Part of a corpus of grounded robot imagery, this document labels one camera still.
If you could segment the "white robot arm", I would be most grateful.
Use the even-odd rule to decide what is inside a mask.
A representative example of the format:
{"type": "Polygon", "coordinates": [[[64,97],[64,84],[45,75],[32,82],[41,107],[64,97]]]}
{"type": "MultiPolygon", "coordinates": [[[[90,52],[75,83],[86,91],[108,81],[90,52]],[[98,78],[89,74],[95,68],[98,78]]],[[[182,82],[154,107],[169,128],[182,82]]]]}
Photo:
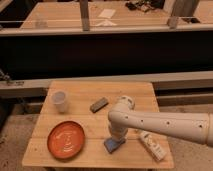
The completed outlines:
{"type": "Polygon", "coordinates": [[[121,96],[109,110],[113,140],[124,139],[134,128],[213,147],[213,114],[136,111],[134,105],[129,96],[121,96]]]}

